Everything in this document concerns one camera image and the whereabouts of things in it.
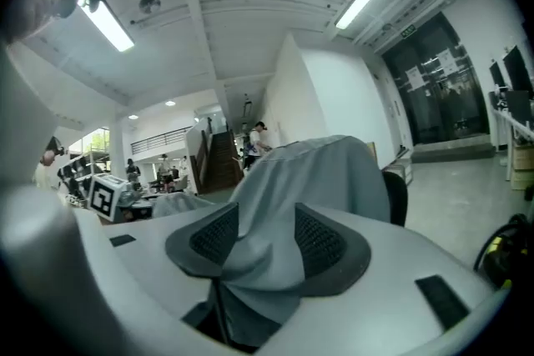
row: sign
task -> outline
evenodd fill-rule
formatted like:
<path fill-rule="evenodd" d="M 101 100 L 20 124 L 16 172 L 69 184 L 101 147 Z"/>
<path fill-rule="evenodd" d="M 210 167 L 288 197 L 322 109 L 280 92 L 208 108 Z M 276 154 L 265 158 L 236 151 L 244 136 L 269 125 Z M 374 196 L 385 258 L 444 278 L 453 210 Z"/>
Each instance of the sign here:
<path fill-rule="evenodd" d="M 409 36 L 411 36 L 413 33 L 415 33 L 416 30 L 417 30 L 416 26 L 413 24 L 410 24 L 410 26 L 408 26 L 407 28 L 402 30 L 402 32 L 400 32 L 400 35 L 402 36 L 403 39 L 406 39 Z"/>
<path fill-rule="evenodd" d="M 412 91 L 415 91 L 416 89 L 422 88 L 426 85 L 421 73 L 419 73 L 419 68 L 417 66 L 407 70 L 406 76 L 408 77 Z"/>
<path fill-rule="evenodd" d="M 460 71 L 458 65 L 456 64 L 456 60 L 449 48 L 445 51 L 438 53 L 436 56 L 440 60 L 440 64 L 443 67 L 443 73 L 446 76 Z"/>

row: white column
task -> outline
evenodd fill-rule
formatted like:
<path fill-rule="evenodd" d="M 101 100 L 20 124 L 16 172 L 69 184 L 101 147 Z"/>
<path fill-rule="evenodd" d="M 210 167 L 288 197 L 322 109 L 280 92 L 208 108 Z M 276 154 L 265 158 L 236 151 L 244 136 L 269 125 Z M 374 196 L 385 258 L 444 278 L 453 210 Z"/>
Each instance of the white column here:
<path fill-rule="evenodd" d="M 109 160 L 111 161 L 111 174 L 115 177 L 126 178 L 123 126 L 120 119 L 109 125 Z"/>

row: doorway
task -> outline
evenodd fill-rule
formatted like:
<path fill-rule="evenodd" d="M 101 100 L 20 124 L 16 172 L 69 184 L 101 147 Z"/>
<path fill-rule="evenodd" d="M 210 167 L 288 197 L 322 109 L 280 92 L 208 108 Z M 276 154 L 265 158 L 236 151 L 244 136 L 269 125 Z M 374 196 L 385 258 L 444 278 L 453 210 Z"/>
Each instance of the doorway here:
<path fill-rule="evenodd" d="M 466 50 L 442 13 L 384 54 L 414 144 L 488 132 L 486 106 Z"/>

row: black mesh panel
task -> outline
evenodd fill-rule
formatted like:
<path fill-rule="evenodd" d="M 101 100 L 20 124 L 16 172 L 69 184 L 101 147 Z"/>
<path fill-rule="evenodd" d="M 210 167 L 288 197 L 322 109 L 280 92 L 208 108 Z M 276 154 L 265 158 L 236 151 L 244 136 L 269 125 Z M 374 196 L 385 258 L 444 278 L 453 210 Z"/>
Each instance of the black mesh panel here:
<path fill-rule="evenodd" d="M 239 216 L 232 212 L 208 224 L 189 239 L 189 246 L 209 261 L 222 266 L 235 243 Z"/>
<path fill-rule="evenodd" d="M 300 210 L 295 212 L 295 241 L 306 278 L 332 267 L 346 251 L 346 242 L 339 233 Z"/>

